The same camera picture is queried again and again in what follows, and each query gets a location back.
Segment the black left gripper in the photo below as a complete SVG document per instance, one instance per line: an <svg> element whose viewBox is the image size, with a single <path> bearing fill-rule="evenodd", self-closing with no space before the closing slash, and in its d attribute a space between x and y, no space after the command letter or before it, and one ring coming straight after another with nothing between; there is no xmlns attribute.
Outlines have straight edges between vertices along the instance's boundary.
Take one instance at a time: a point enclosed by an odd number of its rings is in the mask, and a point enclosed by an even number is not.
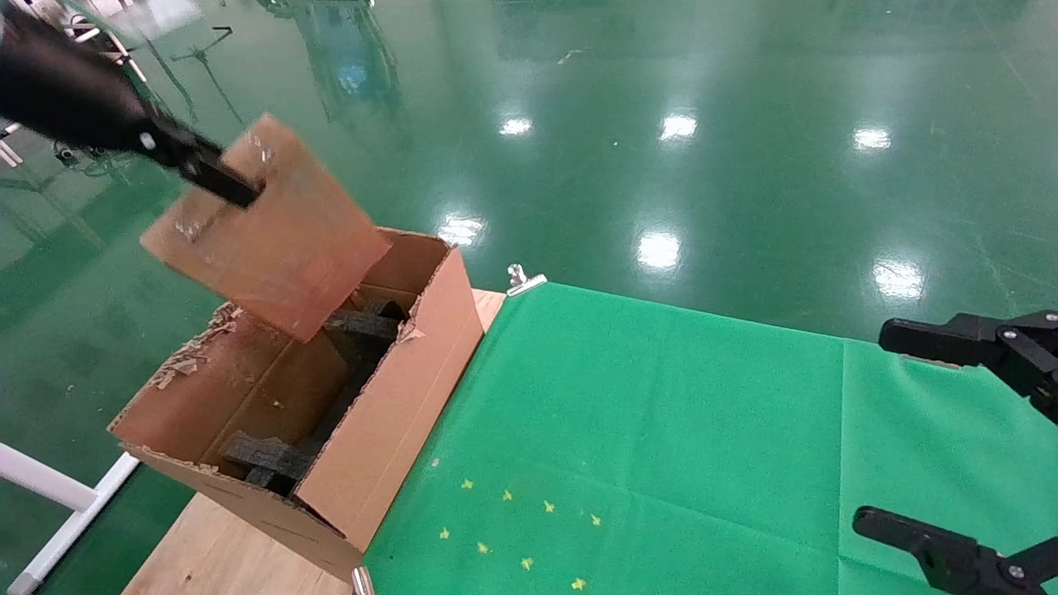
<svg viewBox="0 0 1058 595"><path fill-rule="evenodd" d="M145 154L235 208L252 206L262 192L208 138L151 116L116 64L20 8L2 10L1 113L69 145Z"/></svg>

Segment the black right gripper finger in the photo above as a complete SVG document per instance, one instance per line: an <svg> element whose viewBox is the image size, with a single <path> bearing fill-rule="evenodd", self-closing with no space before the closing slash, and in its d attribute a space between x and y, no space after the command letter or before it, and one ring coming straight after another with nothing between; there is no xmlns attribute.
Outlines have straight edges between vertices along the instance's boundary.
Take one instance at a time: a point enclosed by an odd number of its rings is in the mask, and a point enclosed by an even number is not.
<svg viewBox="0 0 1058 595"><path fill-rule="evenodd" d="M948 531L911 517L861 506L853 531L907 551L934 590L948 594L1044 594L1057 576L1057 538L1004 556L959 531Z"/></svg>
<svg viewBox="0 0 1058 595"><path fill-rule="evenodd" d="M889 319L878 335L884 351L960 368L986 368L1048 421L1057 421L1057 313L1016 319L957 313L944 324Z"/></svg>

